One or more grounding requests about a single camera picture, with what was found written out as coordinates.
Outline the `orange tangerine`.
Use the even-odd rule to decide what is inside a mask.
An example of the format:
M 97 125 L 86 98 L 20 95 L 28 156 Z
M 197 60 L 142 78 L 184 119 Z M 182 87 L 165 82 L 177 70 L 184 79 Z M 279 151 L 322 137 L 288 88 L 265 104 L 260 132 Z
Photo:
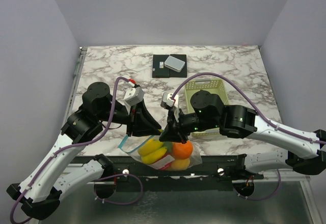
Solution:
M 172 155 L 176 159 L 187 159 L 191 156 L 193 149 L 193 144 L 190 141 L 187 141 L 185 144 L 174 143 L 172 147 Z

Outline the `clear zip top bag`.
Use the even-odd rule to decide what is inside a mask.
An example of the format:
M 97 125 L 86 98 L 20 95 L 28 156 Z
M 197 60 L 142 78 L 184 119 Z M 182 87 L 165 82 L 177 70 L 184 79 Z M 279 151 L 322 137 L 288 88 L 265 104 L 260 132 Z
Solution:
M 161 142 L 158 136 L 135 141 L 125 136 L 118 148 L 134 160 L 159 171 L 183 171 L 202 164 L 200 152 L 191 141 L 185 144 Z

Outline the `yellow banana bunch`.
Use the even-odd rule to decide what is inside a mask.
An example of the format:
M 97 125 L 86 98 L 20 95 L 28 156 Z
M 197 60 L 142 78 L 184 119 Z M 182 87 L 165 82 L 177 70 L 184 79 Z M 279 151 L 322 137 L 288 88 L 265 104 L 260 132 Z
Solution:
M 141 157 L 141 162 L 147 165 L 153 164 L 161 158 L 169 155 L 173 147 L 172 142 L 161 142 L 157 139 L 149 139 L 137 152 Z

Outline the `yellow lemon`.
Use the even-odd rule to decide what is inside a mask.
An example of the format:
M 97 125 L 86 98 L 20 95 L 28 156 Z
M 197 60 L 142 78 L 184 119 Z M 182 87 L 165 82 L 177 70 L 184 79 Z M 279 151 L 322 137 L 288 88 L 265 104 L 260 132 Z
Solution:
M 173 171 L 182 171 L 189 167 L 190 159 L 175 159 L 170 166 L 170 169 Z

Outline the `pale green plastic basket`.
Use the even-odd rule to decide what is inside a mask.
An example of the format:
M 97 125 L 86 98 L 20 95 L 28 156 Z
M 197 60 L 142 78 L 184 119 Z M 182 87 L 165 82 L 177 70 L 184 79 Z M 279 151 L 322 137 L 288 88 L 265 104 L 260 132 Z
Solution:
M 185 99 L 186 99 L 186 107 L 188 113 L 194 113 L 194 109 L 191 106 L 191 97 L 193 94 L 200 90 L 208 91 L 211 94 L 217 94 L 221 98 L 224 105 L 229 105 L 229 99 L 227 95 L 227 91 L 224 86 L 224 81 L 218 78 L 207 78 L 207 79 L 194 79 L 189 81 L 185 85 Z M 209 129 L 202 132 L 192 132 L 192 137 L 195 138 L 222 138 L 223 136 L 220 135 L 219 129 Z

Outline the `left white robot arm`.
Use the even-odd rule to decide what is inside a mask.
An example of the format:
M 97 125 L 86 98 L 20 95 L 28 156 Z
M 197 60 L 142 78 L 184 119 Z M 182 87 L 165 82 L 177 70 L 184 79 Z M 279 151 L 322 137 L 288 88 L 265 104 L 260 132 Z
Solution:
M 68 194 L 94 180 L 108 180 L 118 173 L 103 154 L 66 176 L 61 174 L 87 145 L 106 134 L 111 123 L 126 125 L 128 136 L 159 135 L 161 126 L 147 111 L 144 91 L 129 79 L 124 102 L 116 100 L 117 85 L 111 91 L 104 82 L 95 82 L 82 95 L 82 104 L 61 129 L 52 149 L 38 167 L 22 182 L 7 188 L 8 195 L 21 204 L 28 219 L 44 220 L 52 215 Z

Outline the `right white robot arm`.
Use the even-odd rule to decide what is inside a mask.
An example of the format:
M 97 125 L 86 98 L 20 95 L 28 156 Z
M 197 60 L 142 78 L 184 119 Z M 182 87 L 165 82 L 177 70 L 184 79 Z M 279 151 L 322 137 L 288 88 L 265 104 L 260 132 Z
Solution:
M 304 175 L 318 175 L 325 170 L 325 151 L 321 149 L 325 131 L 300 131 L 258 114 L 257 109 L 225 105 L 217 94 L 200 90 L 192 95 L 194 112 L 184 114 L 177 96 L 164 93 L 161 106 L 168 110 L 167 125 L 160 141 L 186 143 L 192 132 L 218 129 L 228 138 L 248 138 L 277 146 L 276 151 L 245 155 L 234 166 L 238 178 L 267 170 L 292 169 Z

